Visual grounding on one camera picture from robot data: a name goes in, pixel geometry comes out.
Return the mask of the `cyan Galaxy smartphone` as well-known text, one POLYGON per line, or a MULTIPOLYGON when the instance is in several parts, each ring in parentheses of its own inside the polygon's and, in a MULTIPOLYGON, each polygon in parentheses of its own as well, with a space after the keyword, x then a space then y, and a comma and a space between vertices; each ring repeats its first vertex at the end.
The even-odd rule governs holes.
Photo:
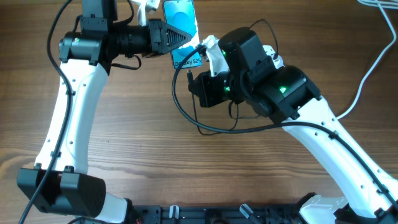
POLYGON ((197 52, 186 62, 183 59, 190 55, 199 45, 198 24, 195 6, 192 0, 167 0, 162 3, 165 22, 174 28, 167 43, 175 49, 171 51, 172 65, 175 69, 202 66, 202 59, 197 52))

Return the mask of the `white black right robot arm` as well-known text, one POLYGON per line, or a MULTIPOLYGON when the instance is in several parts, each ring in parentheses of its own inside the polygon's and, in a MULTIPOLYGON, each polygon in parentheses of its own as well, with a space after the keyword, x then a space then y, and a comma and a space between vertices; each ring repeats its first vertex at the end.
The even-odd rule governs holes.
POLYGON ((272 47, 248 27, 197 47, 210 69, 190 80, 202 107, 246 102, 281 125, 330 174, 341 197, 309 194, 298 204, 306 223, 396 223, 397 181, 352 138, 317 86, 299 68, 284 65, 272 47))

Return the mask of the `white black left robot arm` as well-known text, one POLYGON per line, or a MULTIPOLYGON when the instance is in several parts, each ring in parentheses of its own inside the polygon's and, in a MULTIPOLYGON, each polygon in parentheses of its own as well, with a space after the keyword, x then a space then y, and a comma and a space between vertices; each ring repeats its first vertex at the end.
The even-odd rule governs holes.
POLYGON ((72 31, 59 43, 52 65, 60 85, 46 140, 31 169, 21 169, 17 185, 27 208, 71 215, 76 223, 140 223, 127 198, 107 192, 103 179, 88 174, 88 143, 96 107, 114 59, 165 55, 191 35, 160 19, 146 19, 158 1, 140 1, 131 19, 118 20, 116 1, 83 1, 72 31))

